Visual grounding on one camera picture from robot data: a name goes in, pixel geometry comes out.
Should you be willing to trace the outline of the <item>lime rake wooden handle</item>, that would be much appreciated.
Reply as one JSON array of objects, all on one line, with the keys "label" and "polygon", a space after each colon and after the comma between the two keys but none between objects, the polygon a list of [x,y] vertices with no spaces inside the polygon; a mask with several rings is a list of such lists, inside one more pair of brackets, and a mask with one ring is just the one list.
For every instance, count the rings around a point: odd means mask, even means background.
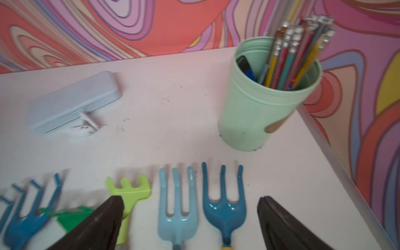
[{"label": "lime rake wooden handle", "polygon": [[121,188],[117,188],[111,177],[107,177],[106,186],[111,196],[121,196],[124,203],[123,218],[119,235],[117,238],[117,245],[125,245],[127,243],[129,226],[131,221],[131,212],[135,204],[139,200],[144,200],[150,197],[151,187],[146,175],[141,174],[138,178],[139,187],[133,187],[127,178],[122,178],[120,184]]}]

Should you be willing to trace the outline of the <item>green rake wooden handle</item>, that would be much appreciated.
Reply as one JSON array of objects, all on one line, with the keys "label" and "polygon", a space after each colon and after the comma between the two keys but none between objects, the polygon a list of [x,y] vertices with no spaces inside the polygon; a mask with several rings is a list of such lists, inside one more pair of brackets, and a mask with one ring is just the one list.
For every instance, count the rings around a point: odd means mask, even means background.
[{"label": "green rake wooden handle", "polygon": [[65,230],[66,233],[72,231],[78,224],[85,220],[94,212],[94,209],[89,207],[77,207],[74,210],[58,210],[52,211],[48,208],[40,208],[40,213],[44,213],[51,217],[55,217],[58,224]]}]

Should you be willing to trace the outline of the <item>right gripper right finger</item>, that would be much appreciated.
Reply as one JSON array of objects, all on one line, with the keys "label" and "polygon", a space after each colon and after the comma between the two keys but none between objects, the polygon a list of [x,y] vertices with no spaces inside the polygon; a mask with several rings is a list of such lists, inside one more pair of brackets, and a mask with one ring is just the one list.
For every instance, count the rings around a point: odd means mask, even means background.
[{"label": "right gripper right finger", "polygon": [[268,250],[332,249],[270,196],[259,199],[257,213]]}]

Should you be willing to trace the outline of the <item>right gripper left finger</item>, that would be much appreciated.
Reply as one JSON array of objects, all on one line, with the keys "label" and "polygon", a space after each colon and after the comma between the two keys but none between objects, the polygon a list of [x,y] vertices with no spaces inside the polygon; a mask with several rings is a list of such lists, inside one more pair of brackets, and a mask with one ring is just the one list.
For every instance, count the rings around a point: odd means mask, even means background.
[{"label": "right gripper left finger", "polygon": [[50,250],[113,250],[119,235],[124,203],[120,196],[111,196]]}]

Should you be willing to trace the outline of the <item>blue rake yellow handle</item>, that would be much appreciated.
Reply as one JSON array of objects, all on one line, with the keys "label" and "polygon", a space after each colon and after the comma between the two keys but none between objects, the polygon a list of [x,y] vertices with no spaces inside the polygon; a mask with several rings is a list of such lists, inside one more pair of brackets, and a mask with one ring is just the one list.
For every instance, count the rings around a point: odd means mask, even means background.
[{"label": "blue rake yellow handle", "polygon": [[218,202],[212,202],[208,196],[208,175],[207,164],[202,163],[203,173],[203,212],[208,222],[216,227],[222,235],[222,249],[231,250],[231,235],[234,230],[241,227],[246,219],[247,209],[245,192],[243,185],[243,166],[238,168],[237,181],[239,200],[230,203],[226,194],[226,167],[222,165],[220,171],[220,192],[221,197]]},{"label": "blue rake yellow handle", "polygon": [[39,205],[43,198],[44,188],[34,179],[30,180],[30,184],[37,189],[37,193],[29,213],[24,217],[20,215],[20,212],[25,202],[27,191],[15,183],[11,185],[15,191],[20,193],[15,212],[11,216],[4,234],[4,244],[11,250],[22,250],[30,239],[33,238],[50,219],[50,215],[39,212]]}]

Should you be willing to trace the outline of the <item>light blue rake pale handle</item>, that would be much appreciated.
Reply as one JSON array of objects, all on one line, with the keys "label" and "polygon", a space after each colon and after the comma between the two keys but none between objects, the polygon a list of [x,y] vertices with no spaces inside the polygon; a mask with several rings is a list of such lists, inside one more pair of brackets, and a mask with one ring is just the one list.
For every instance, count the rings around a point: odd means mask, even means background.
[{"label": "light blue rake pale handle", "polygon": [[173,168],[174,179],[174,213],[167,214],[167,178],[165,169],[159,171],[160,196],[158,211],[158,235],[164,240],[172,243],[173,250],[182,250],[183,243],[193,238],[198,227],[198,210],[195,172],[191,166],[186,169],[189,185],[189,213],[185,216],[182,213],[182,192],[179,172]]}]

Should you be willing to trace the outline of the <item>yellow handled tool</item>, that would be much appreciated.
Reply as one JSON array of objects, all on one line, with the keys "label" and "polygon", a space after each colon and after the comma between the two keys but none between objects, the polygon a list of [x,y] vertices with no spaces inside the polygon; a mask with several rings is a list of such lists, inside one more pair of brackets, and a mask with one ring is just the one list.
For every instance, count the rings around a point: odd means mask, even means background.
[{"label": "yellow handled tool", "polygon": [[4,203],[6,205],[6,210],[2,214],[1,221],[0,221],[0,231],[3,231],[3,229],[6,225],[6,222],[11,214],[11,211],[14,207],[14,202],[10,201],[9,199],[7,199],[3,195],[1,195],[1,203]]}]

